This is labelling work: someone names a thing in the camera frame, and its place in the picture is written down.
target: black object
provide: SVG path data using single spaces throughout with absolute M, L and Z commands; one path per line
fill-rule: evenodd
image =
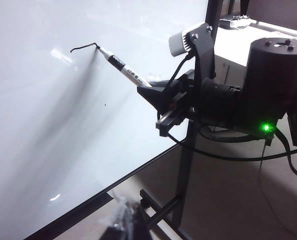
M 123 226 L 109 226 L 99 240 L 152 240 L 142 206 L 136 203 L 124 212 Z
M 277 121 L 286 112 L 292 116 L 291 131 L 297 131 L 297 40 L 254 41 L 240 89 L 214 81 L 214 44 L 209 27 L 203 24 L 187 33 L 189 54 L 195 56 L 194 71 L 174 80 L 167 91 L 163 88 L 167 82 L 137 88 L 162 115 L 156 123 L 160 136 L 168 136 L 174 125 L 188 118 L 266 139 L 270 145 Z
M 217 37 L 222 5 L 223 0 L 209 0 L 207 4 L 205 22 L 212 26 L 211 37 L 214 43 Z
M 188 123 L 186 138 L 183 143 L 193 147 L 196 143 L 197 129 L 197 123 L 190 120 Z M 173 197 L 163 207 L 159 206 L 145 190 L 142 189 L 139 192 L 140 196 L 142 197 L 141 205 L 144 208 L 152 207 L 156 212 L 156 214 L 154 214 L 148 220 L 149 228 L 153 228 L 160 220 L 164 220 L 183 240 L 191 240 L 190 236 L 183 229 L 181 229 L 181 221 L 188 189 L 192 160 L 193 151 L 186 147 L 182 148 L 177 175 L 176 191 L 174 194 L 175 197 Z M 171 211 L 173 211 L 173 214 L 172 217 L 169 217 L 168 214 Z

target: black cylindrical motor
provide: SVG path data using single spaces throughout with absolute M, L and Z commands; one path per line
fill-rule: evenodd
M 297 94 L 297 40 L 262 38 L 252 42 L 234 129 L 272 138 L 278 119 Z

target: screw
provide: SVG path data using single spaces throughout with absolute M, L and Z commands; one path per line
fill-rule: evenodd
M 199 35 L 197 33 L 192 33 L 192 38 L 195 41 L 196 39 L 199 38 Z
M 189 108 L 189 112 L 190 112 L 190 113 L 195 113 L 195 112 L 196 112 L 195 107 L 191 106 L 191 107 Z

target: floor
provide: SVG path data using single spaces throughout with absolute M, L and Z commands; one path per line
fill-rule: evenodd
M 139 191 L 145 189 L 160 205 L 165 204 L 174 197 L 180 153 L 177 147 L 108 193 L 139 201 Z M 224 162 L 196 154 L 181 224 L 185 232 L 194 240 L 297 240 L 263 198 L 258 169 L 258 162 Z M 113 199 L 56 240 L 99 239 L 117 206 Z M 147 213 L 155 212 L 149 208 Z M 151 230 L 154 240 L 180 239 L 164 221 L 158 226 Z

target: marker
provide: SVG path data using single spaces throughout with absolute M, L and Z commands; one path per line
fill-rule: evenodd
M 141 87 L 152 87 L 148 81 L 146 81 L 143 77 L 141 77 L 136 71 L 122 62 L 117 56 L 114 55 L 113 52 L 106 50 L 104 47 L 100 47 L 95 42 L 86 46 L 73 48 L 70 52 L 76 49 L 82 49 L 89 47 L 91 45 L 96 45 L 96 48 L 104 55 L 105 59 L 117 68 L 125 77 L 132 81 L 136 86 Z

